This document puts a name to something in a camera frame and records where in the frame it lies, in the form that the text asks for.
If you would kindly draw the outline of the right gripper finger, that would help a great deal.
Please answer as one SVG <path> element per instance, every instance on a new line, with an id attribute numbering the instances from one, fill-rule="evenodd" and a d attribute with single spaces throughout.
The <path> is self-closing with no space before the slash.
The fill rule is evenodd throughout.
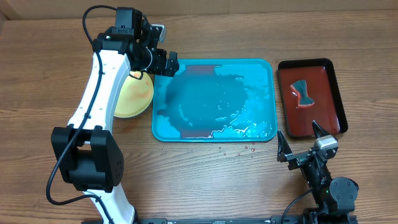
<path id="1" fill-rule="evenodd" d="M 277 140 L 278 140 L 277 161 L 287 162 L 289 160 L 289 157 L 292 156 L 293 153 L 281 131 L 277 132 Z"/>
<path id="2" fill-rule="evenodd" d="M 312 128 L 316 139 L 328 136 L 330 133 L 323 129 L 315 120 L 312 121 Z"/>

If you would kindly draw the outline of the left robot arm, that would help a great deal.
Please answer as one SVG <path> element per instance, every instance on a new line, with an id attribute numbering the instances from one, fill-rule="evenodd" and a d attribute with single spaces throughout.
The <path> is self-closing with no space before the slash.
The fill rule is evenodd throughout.
<path id="1" fill-rule="evenodd" d="M 136 209 L 121 185 L 124 156 L 112 135 L 113 117 L 127 78 L 147 73 L 172 77 L 179 69 L 176 52 L 158 48 L 165 27 L 151 24 L 132 7 L 117 7 L 115 24 L 96 38 L 91 75 L 67 126 L 56 127 L 51 143 L 54 174 L 90 198 L 102 223 L 138 223 Z"/>

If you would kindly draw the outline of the yellow-green plate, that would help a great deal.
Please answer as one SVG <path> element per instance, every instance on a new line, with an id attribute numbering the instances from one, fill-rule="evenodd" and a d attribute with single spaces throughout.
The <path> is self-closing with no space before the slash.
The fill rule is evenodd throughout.
<path id="1" fill-rule="evenodd" d="M 151 77 L 144 72 L 138 80 L 140 72 L 131 72 L 121 88 L 114 116 L 131 118 L 147 109 L 153 99 L 154 84 Z"/>

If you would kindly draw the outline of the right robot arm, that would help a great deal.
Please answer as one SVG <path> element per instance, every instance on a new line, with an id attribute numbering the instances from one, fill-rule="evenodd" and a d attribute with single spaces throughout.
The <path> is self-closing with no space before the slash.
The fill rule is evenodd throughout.
<path id="1" fill-rule="evenodd" d="M 277 161 L 287 162 L 289 170 L 300 169 L 308 190 L 294 199 L 277 223 L 357 223 L 349 214 L 355 210 L 358 184 L 347 177 L 331 176 L 326 164 L 336 156 L 338 140 L 316 121 L 312 121 L 314 145 L 307 151 L 294 154 L 281 131 L 277 132 Z M 306 208 L 301 215 L 287 213 L 300 199 L 312 194 L 315 208 Z"/>

